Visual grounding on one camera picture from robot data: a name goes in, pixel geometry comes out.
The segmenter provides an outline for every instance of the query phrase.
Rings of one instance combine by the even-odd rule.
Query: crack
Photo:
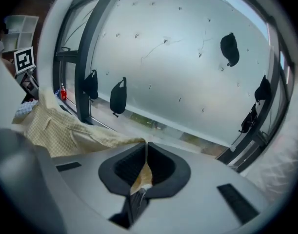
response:
[[[182,41],[183,39],[181,39],[181,40],[178,40],[178,41],[174,41],[174,42],[170,42],[168,45],[171,45],[171,44],[173,44],[173,43],[176,43],[176,42],[180,42],[180,41]],[[159,44],[158,46],[156,46],[156,47],[154,47],[146,56],[144,56],[144,57],[141,57],[141,59],[140,59],[140,66],[142,65],[142,60],[143,59],[145,59],[145,58],[147,58],[155,49],[157,49],[158,47],[160,47],[160,46],[162,46],[162,45],[164,45],[165,44],[164,42],[163,43],[161,43],[161,44]]]

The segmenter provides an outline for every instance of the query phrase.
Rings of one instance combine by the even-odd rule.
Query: person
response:
[[[3,64],[6,66],[8,71],[11,73],[11,75],[14,77],[16,75],[16,67],[13,63],[9,62],[8,60],[2,58],[2,52],[4,51],[4,45],[2,42],[2,38],[4,35],[8,34],[8,29],[6,27],[6,24],[4,22],[0,23],[0,58],[3,62]]]

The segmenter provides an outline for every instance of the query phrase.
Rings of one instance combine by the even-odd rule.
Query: brown wall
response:
[[[17,7],[13,10],[10,15],[27,15],[27,16],[37,16],[39,17],[34,37],[33,37],[33,51],[34,51],[34,61],[37,66],[37,50],[38,43],[40,40],[40,33],[42,26],[44,24],[45,18],[54,0],[21,0]],[[3,58],[10,60],[13,59],[13,52],[8,52],[2,54]]]

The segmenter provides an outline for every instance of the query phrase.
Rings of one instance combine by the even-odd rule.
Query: plastic bottle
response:
[[[66,100],[66,90],[63,86],[63,83],[61,83],[61,99]]]

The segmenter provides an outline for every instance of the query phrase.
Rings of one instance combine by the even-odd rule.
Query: qr code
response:
[[[14,53],[17,74],[35,67],[33,47],[22,49]]]

